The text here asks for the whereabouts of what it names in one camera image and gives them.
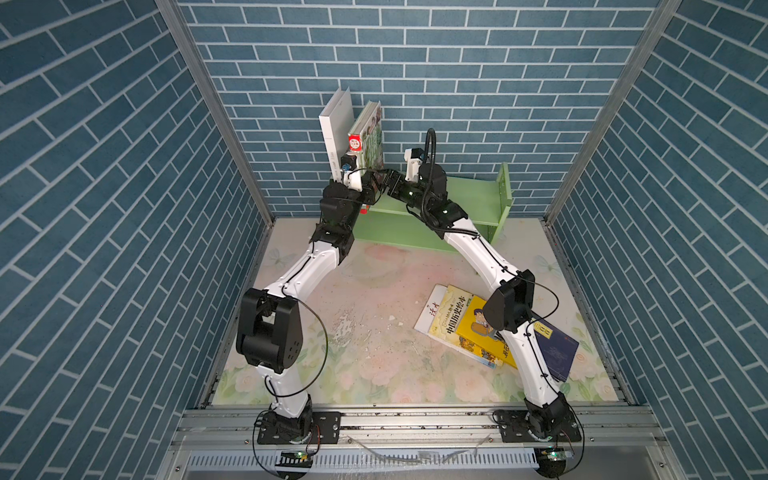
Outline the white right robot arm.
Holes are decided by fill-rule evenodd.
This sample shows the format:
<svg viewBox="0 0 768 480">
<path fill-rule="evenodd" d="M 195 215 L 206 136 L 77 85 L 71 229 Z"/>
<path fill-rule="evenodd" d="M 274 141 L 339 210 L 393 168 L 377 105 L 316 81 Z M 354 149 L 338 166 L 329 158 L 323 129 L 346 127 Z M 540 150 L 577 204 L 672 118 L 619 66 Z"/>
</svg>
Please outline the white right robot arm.
<svg viewBox="0 0 768 480">
<path fill-rule="evenodd" d="M 536 338 L 533 273 L 506 261 L 480 234 L 468 213 L 448 198 L 447 188 L 433 187 L 432 176 L 412 182 L 399 172 L 389 172 L 383 175 L 381 191 L 402 202 L 409 214 L 452 246 L 488 286 L 490 296 L 483 314 L 516 362 L 529 431 L 541 441 L 556 438 L 573 412 L 555 384 Z"/>
</svg>

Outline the white paperback book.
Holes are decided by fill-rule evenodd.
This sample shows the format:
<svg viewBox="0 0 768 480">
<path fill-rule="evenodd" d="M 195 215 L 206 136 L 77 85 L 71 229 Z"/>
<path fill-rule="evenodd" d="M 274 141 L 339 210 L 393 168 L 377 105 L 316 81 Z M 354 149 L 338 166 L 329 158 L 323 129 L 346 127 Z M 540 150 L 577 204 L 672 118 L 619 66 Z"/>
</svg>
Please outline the white paperback book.
<svg viewBox="0 0 768 480">
<path fill-rule="evenodd" d="M 355 116 L 349 90 L 338 88 L 319 115 L 332 177 L 342 178 L 340 159 L 348 151 L 348 132 Z"/>
</svg>

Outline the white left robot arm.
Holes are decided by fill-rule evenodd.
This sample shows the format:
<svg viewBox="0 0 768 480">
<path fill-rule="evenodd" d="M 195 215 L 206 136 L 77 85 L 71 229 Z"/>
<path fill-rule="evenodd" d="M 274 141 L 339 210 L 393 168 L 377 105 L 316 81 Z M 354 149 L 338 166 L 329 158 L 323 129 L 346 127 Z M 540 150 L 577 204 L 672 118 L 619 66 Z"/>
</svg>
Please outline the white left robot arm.
<svg viewBox="0 0 768 480">
<path fill-rule="evenodd" d="M 242 297 L 235 348 L 255 367 L 273 398 L 274 414 L 286 421 L 311 418 L 307 386 L 294 364 L 303 345 L 301 310 L 322 280 L 349 254 L 354 227 L 366 206 L 383 192 L 382 175 L 363 169 L 330 182 L 320 200 L 320 218 L 304 254 L 277 280 Z"/>
</svg>

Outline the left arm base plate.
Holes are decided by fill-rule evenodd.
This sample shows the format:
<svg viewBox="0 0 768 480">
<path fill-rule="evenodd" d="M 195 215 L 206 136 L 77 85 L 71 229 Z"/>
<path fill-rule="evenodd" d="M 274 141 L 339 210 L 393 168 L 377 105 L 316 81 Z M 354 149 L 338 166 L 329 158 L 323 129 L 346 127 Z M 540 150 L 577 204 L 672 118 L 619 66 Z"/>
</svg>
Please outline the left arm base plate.
<svg viewBox="0 0 768 480">
<path fill-rule="evenodd" d="M 342 415 L 339 411 L 303 413 L 288 418 L 268 411 L 258 421 L 255 438 L 259 445 L 337 444 Z"/>
</svg>

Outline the green nature encyclopedia book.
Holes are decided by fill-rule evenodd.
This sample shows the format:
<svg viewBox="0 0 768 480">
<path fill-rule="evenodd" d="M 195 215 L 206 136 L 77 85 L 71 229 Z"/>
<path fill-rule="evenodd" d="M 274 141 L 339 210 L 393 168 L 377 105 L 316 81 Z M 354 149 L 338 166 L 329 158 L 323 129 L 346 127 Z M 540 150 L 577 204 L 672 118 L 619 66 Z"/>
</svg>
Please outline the green nature encyclopedia book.
<svg viewBox="0 0 768 480">
<path fill-rule="evenodd" d="M 357 165 L 364 169 L 383 168 L 383 108 L 380 102 L 369 101 L 348 133 L 346 154 L 357 156 Z"/>
</svg>

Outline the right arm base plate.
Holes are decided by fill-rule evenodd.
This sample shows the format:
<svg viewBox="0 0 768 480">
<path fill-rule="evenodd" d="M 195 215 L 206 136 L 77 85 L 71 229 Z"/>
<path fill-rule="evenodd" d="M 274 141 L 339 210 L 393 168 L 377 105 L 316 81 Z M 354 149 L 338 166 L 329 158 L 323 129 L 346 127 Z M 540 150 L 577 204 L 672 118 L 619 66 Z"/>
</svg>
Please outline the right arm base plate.
<svg viewBox="0 0 768 480">
<path fill-rule="evenodd" d="M 572 413 L 568 413 L 557 433 L 535 433 L 526 410 L 497 409 L 491 413 L 503 443 L 559 443 L 576 444 L 583 440 L 583 431 Z"/>
</svg>

